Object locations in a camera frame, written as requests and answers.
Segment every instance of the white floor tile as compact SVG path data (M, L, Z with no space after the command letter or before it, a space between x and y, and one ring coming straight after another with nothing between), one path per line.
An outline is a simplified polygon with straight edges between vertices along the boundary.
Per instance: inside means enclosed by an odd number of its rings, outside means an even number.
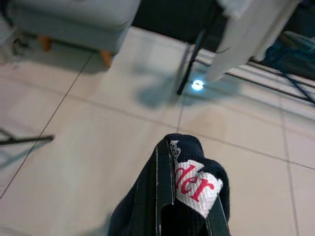
M38 136L62 98L63 95L0 76L0 128L17 137ZM32 145L0 147L0 196Z
M32 236L99 228L139 175L155 145L174 132L76 99L66 99L0 201L0 222Z
M58 42L53 42L49 52L43 52L34 39L30 47L18 61L3 66L0 75L67 92L91 55L87 49Z
M205 156L222 164L228 174L232 235L295 236L286 163L198 138Z
M205 81L206 67L200 64L194 66L189 80ZM230 73L251 79L274 88L279 87L278 76L253 68L248 65L233 68ZM190 85L185 87L184 94L204 100L219 101L234 110L282 126L279 94L255 84L248 83L231 75L224 75L216 82L205 81L205 88L196 91Z
M282 89L301 96L300 92L283 80ZM315 108L308 102L282 96L285 134L290 160L315 168Z
M204 93L186 97L181 129L286 159L278 108L214 89Z
M314 235L315 171L291 165L293 190L301 236Z
M177 125L181 104L174 85L184 51L176 40L131 29L112 67L104 71L95 53L70 94Z

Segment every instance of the chair leg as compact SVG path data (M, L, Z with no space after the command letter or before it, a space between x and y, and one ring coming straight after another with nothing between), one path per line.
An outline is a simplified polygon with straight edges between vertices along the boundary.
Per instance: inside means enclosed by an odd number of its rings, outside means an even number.
M44 52L48 52L51 48L51 39L44 35L39 35L37 40L40 42Z
M102 56L106 67L110 68L112 66L113 54L106 50L100 50L99 53Z

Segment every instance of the cushion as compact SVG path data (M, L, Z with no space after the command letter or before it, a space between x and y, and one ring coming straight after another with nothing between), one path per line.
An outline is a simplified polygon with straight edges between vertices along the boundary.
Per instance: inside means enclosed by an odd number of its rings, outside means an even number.
M17 7L91 26L121 30L133 19L140 0L15 0Z

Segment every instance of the small led light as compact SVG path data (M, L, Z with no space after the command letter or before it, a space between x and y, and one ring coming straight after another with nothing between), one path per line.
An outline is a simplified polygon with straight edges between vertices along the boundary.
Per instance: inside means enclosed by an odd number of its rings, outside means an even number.
M200 91L203 89L203 85L204 85L204 83L201 80L195 80L192 83L191 87L193 90Z

